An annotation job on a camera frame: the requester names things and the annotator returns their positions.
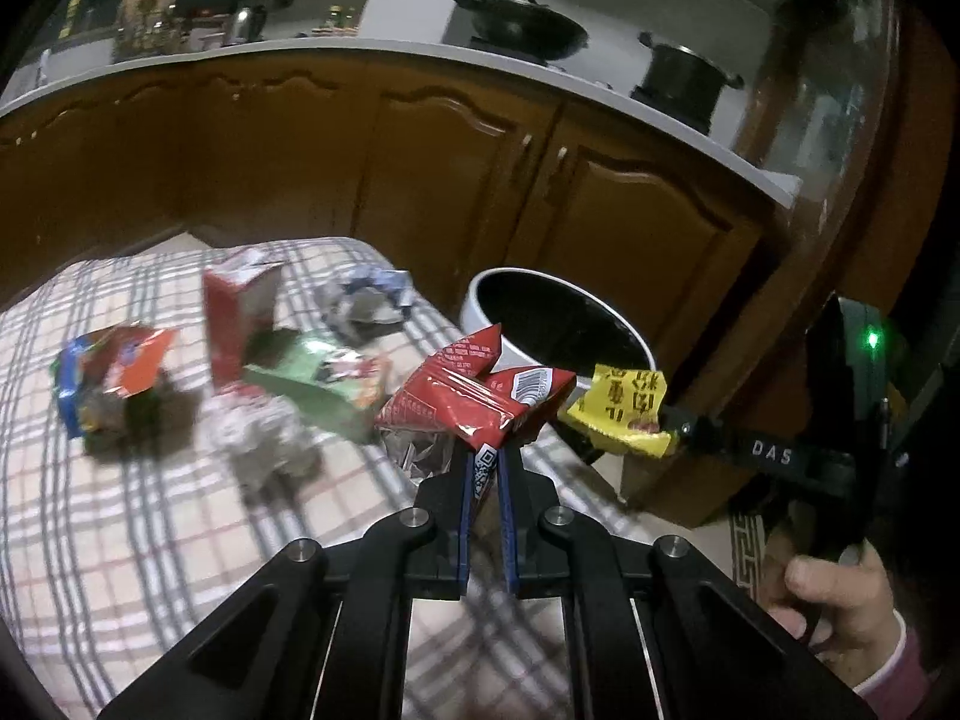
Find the cabinet door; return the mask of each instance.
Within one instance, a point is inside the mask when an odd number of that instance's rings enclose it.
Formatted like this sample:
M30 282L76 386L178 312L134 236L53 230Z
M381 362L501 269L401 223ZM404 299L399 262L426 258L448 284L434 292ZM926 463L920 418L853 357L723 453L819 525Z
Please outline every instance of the cabinet door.
M757 198L724 173L656 130L569 105L507 263L558 275L610 303L672 372L760 237Z
M371 68L373 105L352 232L449 316L502 264L557 103L467 69Z
M345 233L363 64L301 52L198 63L182 213L216 245Z
M0 301L57 268L173 231L181 79L128 71L48 95L5 117Z

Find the human hand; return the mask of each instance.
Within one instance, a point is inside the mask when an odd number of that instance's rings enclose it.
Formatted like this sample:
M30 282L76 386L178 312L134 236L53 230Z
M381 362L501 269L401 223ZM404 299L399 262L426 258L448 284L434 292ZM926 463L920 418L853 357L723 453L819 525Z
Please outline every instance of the human hand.
M796 599L824 605L811 644L821 661L854 688L896 650L901 626L880 555L864 542L859 565L837 565L797 554L793 533L776 528L767 542L758 601L795 638L806 621Z

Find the blue gripper pad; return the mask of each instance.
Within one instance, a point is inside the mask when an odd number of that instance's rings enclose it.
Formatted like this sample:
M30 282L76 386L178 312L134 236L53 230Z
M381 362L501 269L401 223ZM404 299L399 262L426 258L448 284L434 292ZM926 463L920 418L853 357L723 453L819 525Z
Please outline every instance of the blue gripper pad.
M500 499L503 575L507 579L507 591L515 595L520 586L520 575L517 573L517 529L514 526L514 508L507 479L507 457L502 449L496 453L496 475L497 497Z
M470 507L473 503L473 458L467 452L467 469L464 471L464 494L460 507L459 549L457 557L457 584L461 594L467 593L467 579L470 575Z

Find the metal screw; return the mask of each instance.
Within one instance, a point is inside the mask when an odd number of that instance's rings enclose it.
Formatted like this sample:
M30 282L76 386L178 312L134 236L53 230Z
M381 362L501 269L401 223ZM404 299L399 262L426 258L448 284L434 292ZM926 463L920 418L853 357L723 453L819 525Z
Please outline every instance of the metal screw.
M656 543L667 557L683 557L690 551L690 542L683 536L663 536L658 538Z
M317 554L317 543L310 538L298 538L283 548L283 554L293 562L307 562Z
M563 525L569 525L573 522L573 509L565 506L551 506L544 512L544 519L551 525L562 528Z
M406 525L408 528L419 528L429 518L430 512L416 506L411 506L409 509L400 512L400 524Z

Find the red snack package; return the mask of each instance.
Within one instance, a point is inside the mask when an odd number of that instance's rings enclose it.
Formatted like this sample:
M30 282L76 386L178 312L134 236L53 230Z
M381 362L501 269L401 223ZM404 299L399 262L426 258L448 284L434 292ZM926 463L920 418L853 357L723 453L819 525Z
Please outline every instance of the red snack package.
M569 371L535 365L488 374L499 356L499 325L451 343L410 375L374 422L388 454L414 480L446 471L451 435L467 442L475 452L474 512L503 442L534 440L576 382Z
M445 367L475 379L496 365L501 351L500 325L493 324L459 341L453 341L450 346L431 354L427 360L436 360Z
M558 367L525 365L491 373L484 379L484 384L529 407L514 425L514 434L520 444L525 445L536 440L546 420L565 403L577 386L577 374Z
M274 326L283 263L248 247L203 270L203 316L214 389L240 381L247 343Z

